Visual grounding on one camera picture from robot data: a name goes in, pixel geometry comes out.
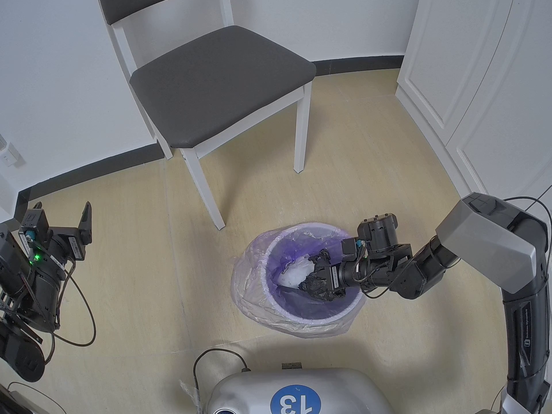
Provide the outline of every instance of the white tissue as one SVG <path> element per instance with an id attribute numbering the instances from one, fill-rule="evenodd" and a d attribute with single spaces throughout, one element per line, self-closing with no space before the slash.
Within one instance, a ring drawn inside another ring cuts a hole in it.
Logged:
<path id="1" fill-rule="evenodd" d="M 276 283 L 290 288 L 299 288 L 299 284 L 313 271 L 314 262 L 308 259 L 308 255 L 305 255 L 288 265 L 284 272 L 276 279 Z"/>

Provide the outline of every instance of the wooden floor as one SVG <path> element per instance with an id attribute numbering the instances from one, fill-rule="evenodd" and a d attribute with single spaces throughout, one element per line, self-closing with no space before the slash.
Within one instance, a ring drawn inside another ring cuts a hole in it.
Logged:
<path id="1" fill-rule="evenodd" d="M 233 259 L 259 233 L 317 220 L 354 233 L 393 212 L 416 252 L 458 201 L 445 170 L 395 98 L 398 70 L 317 77 L 305 170 L 293 171 L 295 107 L 202 159 L 226 227 L 213 225 L 183 159 L 156 161 L 42 198 L 51 225 L 76 225 L 88 200 L 93 244 L 75 279 L 98 326 L 96 342 L 57 342 L 36 387 L 69 413 L 195 413 L 179 380 L 204 349 L 225 345 L 251 369 L 282 362 L 368 374 L 397 413 L 474 413 L 506 379 L 500 292 L 464 263 L 415 301 L 387 293 L 366 303 L 350 331 L 302 340 L 243 316 L 230 299 Z M 69 285 L 60 335 L 92 329 Z M 45 341 L 45 351 L 49 342 Z M 202 359 L 203 399 L 240 371 L 233 356 Z M 0 381 L 17 380 L 0 362 Z M 54 405 L 22 393 L 50 412 Z"/>

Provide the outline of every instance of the baseboard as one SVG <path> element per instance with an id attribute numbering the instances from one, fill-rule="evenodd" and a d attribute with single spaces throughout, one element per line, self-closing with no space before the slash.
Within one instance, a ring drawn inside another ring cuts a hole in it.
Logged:
<path id="1" fill-rule="evenodd" d="M 41 183 L 35 184 L 19 192 L 17 196 L 16 210 L 14 219 L 10 220 L 10 227 L 19 226 L 25 211 L 28 209 L 29 202 L 33 199 L 48 195 L 55 191 L 65 189 L 72 185 L 83 183 L 90 179 L 99 178 L 119 170 L 139 166 L 146 162 L 161 160 L 164 158 L 163 151 L 159 143 L 140 147 L 123 154 L 111 156 L 104 160 L 93 162 L 70 172 L 63 173 L 53 178 L 47 179 Z"/>
<path id="2" fill-rule="evenodd" d="M 353 57 L 315 61 L 316 76 L 332 73 L 397 69 L 403 64 L 404 55 L 380 55 L 377 57 Z"/>
<path id="3" fill-rule="evenodd" d="M 458 191 L 460 197 L 463 198 L 468 196 L 472 192 L 472 190 L 469 188 L 460 170 L 456 166 L 456 163 L 450 156 L 448 150 L 446 150 L 445 145 L 443 144 L 443 142 L 441 142 L 435 131 L 431 128 L 429 123 L 423 117 L 418 107 L 416 107 L 414 102 L 400 86 L 397 87 L 397 92 L 395 93 L 395 96 L 406 109 L 406 112 L 408 112 L 408 114 L 412 117 L 412 119 L 426 138 L 427 142 L 437 155 L 437 158 L 443 165 L 446 173 L 454 184 L 454 187 Z"/>

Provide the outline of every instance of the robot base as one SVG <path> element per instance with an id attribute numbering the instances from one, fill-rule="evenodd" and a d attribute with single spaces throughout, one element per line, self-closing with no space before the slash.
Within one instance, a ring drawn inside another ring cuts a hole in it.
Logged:
<path id="1" fill-rule="evenodd" d="M 394 414 L 368 376 L 348 368 L 234 374 L 219 382 L 207 414 Z"/>

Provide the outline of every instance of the black baseboard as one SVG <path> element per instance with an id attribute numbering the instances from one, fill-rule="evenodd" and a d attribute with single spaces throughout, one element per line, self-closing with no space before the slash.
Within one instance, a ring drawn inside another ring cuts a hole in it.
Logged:
<path id="1" fill-rule="evenodd" d="M 22 190 L 17 196 L 16 210 L 14 219 L 17 221 L 17 226 L 25 215 L 29 202 L 33 199 L 48 195 L 55 191 L 65 189 L 75 184 L 83 183 L 90 179 L 99 178 L 100 176 L 109 173 L 118 172 L 119 170 L 128 169 L 130 167 L 139 166 L 146 162 L 161 160 L 164 158 L 163 151 L 159 143 L 150 144 L 140 147 L 120 155 L 111 156 L 105 160 L 93 162 L 70 172 L 63 173 L 53 178 L 35 184 L 28 189 Z"/>
<path id="2" fill-rule="evenodd" d="M 404 55 L 381 55 L 378 57 L 354 57 L 315 61 L 316 76 L 333 73 L 376 71 L 378 69 L 397 69 L 403 64 Z"/>

